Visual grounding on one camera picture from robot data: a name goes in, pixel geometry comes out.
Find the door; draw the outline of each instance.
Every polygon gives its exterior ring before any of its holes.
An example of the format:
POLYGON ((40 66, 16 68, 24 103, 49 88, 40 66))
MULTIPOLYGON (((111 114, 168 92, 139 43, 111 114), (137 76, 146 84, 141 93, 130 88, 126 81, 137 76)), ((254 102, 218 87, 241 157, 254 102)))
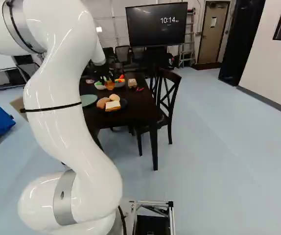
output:
POLYGON ((217 62, 229 5, 228 1, 206 1, 203 32, 198 53, 199 64, 217 62))

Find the black plate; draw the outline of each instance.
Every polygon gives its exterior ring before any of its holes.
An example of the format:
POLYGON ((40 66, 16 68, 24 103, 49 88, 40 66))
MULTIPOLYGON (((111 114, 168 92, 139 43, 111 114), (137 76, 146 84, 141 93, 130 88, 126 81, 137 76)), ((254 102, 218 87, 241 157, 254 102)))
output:
POLYGON ((106 109, 98 109, 98 110, 101 111, 101 112, 107 113, 107 114, 110 114, 110 113, 113 113, 113 112, 119 112, 119 111, 124 110, 126 108, 127 100, 124 99, 124 98, 120 98, 120 105, 121 105, 120 109, 114 110, 114 111, 111 111, 111 112, 106 112, 106 109))

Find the table leg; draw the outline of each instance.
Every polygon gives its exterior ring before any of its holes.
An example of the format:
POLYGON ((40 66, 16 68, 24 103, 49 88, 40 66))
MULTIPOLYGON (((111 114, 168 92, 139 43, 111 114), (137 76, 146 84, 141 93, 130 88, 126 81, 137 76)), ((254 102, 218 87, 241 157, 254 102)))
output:
POLYGON ((157 125, 150 125, 150 143, 152 151, 152 162, 154 165, 154 170, 158 170, 158 135, 157 135, 157 125))

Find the dark wooden table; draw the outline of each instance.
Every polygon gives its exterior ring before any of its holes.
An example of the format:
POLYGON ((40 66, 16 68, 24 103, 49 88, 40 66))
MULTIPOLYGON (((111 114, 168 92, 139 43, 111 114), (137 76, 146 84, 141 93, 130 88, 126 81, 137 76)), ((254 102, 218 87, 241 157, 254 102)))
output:
POLYGON ((127 100, 127 106, 115 112, 103 112, 91 105, 83 108, 87 127, 95 140, 101 147, 97 133, 100 129, 118 127, 118 126, 139 126, 148 125, 150 127, 150 141, 152 149, 152 158, 154 170, 158 170, 158 140, 157 140, 157 120, 158 110, 151 91, 146 83, 143 73, 125 74, 126 84, 122 88, 115 88, 113 91, 97 90, 94 84, 86 84, 85 79, 80 81, 80 94, 95 94, 98 99, 109 97, 111 94, 117 94, 127 100), (127 80, 135 78, 139 87, 144 87, 141 92, 130 90, 127 87, 127 80))

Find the tv screen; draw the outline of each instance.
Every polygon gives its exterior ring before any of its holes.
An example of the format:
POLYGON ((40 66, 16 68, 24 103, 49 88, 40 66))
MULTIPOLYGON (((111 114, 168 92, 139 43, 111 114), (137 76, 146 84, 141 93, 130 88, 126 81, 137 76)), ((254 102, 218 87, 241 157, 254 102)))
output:
POLYGON ((133 6, 125 9, 130 46, 184 43, 187 2, 133 6))

